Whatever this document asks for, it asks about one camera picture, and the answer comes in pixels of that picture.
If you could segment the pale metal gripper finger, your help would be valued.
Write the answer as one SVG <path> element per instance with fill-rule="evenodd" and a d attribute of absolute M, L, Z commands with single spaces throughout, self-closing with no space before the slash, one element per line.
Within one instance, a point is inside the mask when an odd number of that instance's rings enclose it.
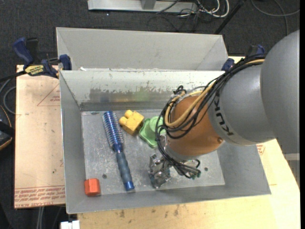
<path fill-rule="evenodd" d="M 167 183 L 171 179 L 169 172 L 158 171 L 151 174 L 151 184 L 155 189 L 160 188 L 163 184 Z"/>
<path fill-rule="evenodd" d="M 152 154 L 150 156 L 149 162 L 149 173 L 154 175 L 156 173 L 162 172 L 164 168 L 164 158 L 158 157 L 157 154 Z"/>

